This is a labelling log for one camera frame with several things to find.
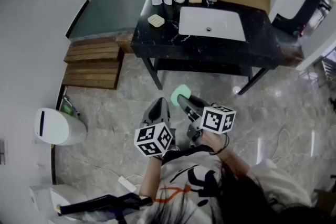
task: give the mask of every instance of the power strip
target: power strip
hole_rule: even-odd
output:
[[[132,193],[137,190],[136,187],[123,176],[119,177],[118,182]]]

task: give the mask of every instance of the white soap dish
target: white soap dish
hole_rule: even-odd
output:
[[[154,14],[148,18],[148,22],[155,27],[160,27],[164,24],[164,18],[160,17],[158,14]]]

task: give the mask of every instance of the white rectangular sink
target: white rectangular sink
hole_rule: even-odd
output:
[[[188,36],[246,41],[241,24],[236,12],[212,8],[182,7],[178,33]]]

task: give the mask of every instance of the fiducial marker cube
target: fiducial marker cube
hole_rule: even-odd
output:
[[[236,111],[222,105],[206,106],[203,110],[200,128],[216,134],[232,130]]]
[[[144,156],[156,156],[164,154],[173,135],[164,122],[147,126],[135,131],[134,146],[140,150]]]

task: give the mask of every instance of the human arm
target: human arm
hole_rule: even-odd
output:
[[[215,153],[219,152],[217,154],[219,159],[225,163],[236,176],[245,176],[248,173],[250,169],[249,165],[236,153],[228,148],[221,150],[224,147],[224,143],[219,135],[204,130],[202,139]]]
[[[162,160],[150,157],[147,171],[140,187],[140,196],[151,197],[153,200],[156,199],[156,193],[160,184],[161,165]]]

